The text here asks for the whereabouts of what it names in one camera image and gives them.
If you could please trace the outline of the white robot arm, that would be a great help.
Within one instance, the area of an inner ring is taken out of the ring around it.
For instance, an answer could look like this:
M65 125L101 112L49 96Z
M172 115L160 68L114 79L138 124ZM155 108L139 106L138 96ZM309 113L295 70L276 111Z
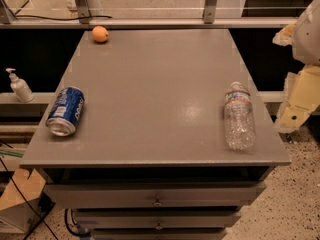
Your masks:
M288 73L275 127L280 133L298 130L320 106L320 0L313 0L295 23L280 30L272 42L292 46L293 58L304 64Z

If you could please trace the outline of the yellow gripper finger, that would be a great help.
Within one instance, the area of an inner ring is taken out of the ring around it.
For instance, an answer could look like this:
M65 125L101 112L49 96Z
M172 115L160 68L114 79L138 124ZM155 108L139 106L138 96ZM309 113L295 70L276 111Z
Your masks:
M288 46L293 44L294 31L296 23L290 23L282 28L272 39L272 42L279 46Z
M298 130L320 106L320 67L306 65L298 73L289 72L284 82L283 102L276 115L279 133Z

